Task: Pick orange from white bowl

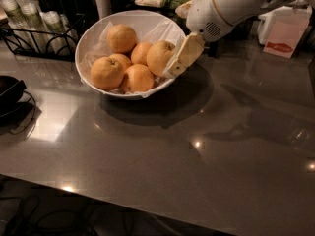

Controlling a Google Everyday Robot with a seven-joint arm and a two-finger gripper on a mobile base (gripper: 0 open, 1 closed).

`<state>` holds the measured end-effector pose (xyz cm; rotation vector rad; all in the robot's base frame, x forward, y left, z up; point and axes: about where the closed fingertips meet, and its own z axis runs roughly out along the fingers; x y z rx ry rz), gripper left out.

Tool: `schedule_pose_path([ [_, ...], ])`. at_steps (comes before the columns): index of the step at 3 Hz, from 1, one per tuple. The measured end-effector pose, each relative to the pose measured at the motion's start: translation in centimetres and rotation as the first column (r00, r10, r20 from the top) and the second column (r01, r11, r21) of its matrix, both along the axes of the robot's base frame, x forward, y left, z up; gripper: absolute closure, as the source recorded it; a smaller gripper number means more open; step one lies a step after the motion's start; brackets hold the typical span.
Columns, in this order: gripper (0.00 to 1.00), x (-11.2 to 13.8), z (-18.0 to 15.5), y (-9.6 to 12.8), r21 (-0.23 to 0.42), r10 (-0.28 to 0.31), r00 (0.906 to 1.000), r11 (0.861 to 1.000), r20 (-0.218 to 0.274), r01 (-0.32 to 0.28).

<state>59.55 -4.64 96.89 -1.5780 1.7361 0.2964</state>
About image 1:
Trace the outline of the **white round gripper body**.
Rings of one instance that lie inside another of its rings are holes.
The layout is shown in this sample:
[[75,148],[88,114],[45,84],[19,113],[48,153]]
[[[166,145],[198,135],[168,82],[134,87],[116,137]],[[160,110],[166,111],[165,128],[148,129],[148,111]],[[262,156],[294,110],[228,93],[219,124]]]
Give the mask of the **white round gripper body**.
[[214,42],[259,13],[260,0],[193,0],[186,26],[207,42]]

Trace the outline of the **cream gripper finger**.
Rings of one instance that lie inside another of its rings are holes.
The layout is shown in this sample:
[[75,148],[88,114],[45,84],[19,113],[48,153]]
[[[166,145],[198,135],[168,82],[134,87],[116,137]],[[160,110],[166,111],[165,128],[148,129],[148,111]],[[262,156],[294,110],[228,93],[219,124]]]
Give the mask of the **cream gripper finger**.
[[175,48],[163,74],[167,78],[177,78],[183,74],[203,53],[205,41],[201,36],[192,32],[185,37],[179,48]]
[[181,46],[182,46],[184,40],[185,40],[185,37],[182,37],[182,36],[181,36],[180,38],[178,38],[178,40],[177,40],[177,42],[176,42],[176,46],[175,46],[175,54],[176,54],[176,55],[177,55],[177,53],[179,52],[179,50],[180,50],[180,48],[181,48]]

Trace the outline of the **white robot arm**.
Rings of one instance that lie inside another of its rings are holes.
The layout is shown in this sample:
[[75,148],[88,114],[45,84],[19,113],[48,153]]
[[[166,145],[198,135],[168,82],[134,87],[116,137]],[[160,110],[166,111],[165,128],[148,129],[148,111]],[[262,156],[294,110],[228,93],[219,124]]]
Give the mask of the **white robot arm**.
[[[294,0],[193,0],[186,19],[190,34],[175,48],[163,74],[176,78],[203,53],[206,42],[228,35],[243,21]],[[305,0],[315,6],[315,0]]]

